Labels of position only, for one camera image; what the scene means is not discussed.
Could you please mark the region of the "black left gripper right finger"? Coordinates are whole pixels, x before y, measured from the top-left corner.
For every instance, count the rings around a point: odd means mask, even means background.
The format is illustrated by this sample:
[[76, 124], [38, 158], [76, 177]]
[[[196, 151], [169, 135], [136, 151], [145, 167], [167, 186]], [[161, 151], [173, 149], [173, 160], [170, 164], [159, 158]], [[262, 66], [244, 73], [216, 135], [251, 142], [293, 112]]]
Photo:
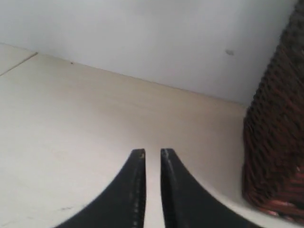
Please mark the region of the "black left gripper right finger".
[[167, 228], [254, 228], [209, 194], [173, 149], [161, 149], [161, 200]]

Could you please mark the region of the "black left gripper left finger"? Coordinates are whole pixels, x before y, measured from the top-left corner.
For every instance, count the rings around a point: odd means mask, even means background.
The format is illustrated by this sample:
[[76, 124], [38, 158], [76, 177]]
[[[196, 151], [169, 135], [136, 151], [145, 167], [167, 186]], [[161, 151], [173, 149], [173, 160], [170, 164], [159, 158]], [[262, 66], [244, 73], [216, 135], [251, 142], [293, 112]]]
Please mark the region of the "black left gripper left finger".
[[145, 150], [132, 150], [112, 182], [59, 228], [142, 228], [145, 216]]

